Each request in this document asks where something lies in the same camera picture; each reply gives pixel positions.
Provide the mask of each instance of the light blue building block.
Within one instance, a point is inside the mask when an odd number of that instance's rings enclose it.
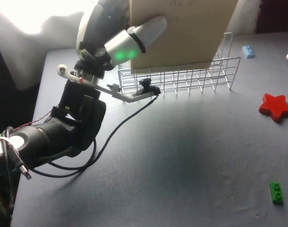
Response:
[[[246,58],[253,58],[254,57],[254,53],[250,49],[250,46],[243,46],[243,53],[246,56]]]

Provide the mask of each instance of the wire basket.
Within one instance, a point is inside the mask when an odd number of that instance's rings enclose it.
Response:
[[[178,94],[182,89],[190,94],[193,88],[200,88],[203,92],[205,87],[212,87],[215,91],[219,85],[227,85],[231,89],[240,63],[240,57],[230,57],[232,39],[232,33],[224,34],[223,41],[208,69],[196,70],[198,67],[195,65],[202,62],[190,64],[194,68],[192,70],[180,70],[185,65],[179,65],[176,66],[177,70],[170,71],[172,67],[161,67],[162,70],[159,72],[154,72],[152,69],[124,69],[126,65],[119,65],[121,93],[136,92],[142,87],[139,81],[144,78],[151,78],[152,85],[159,87],[163,95],[165,91],[175,91]]]

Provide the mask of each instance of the white wall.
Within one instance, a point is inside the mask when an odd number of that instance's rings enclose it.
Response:
[[[0,51],[19,90],[40,82],[48,50],[75,48],[79,22],[88,4],[92,3],[0,0]],[[228,31],[253,33],[259,4],[260,0],[239,0]]]

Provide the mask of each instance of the green light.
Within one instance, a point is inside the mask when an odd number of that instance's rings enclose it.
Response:
[[[119,52],[115,53],[115,58],[117,61],[123,60],[124,57],[125,57],[125,53],[123,51],[119,51]]]
[[[130,51],[130,52],[128,53],[128,58],[129,58],[129,59],[133,59],[134,57],[137,56],[137,54],[138,54],[138,51],[137,51],[137,50]]]

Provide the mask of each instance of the cardboard sheet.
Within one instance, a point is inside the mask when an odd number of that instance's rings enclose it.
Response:
[[[145,54],[131,61],[132,69],[204,62],[189,69],[206,69],[219,47],[237,0],[130,0],[130,22],[141,25],[164,15],[168,28]]]

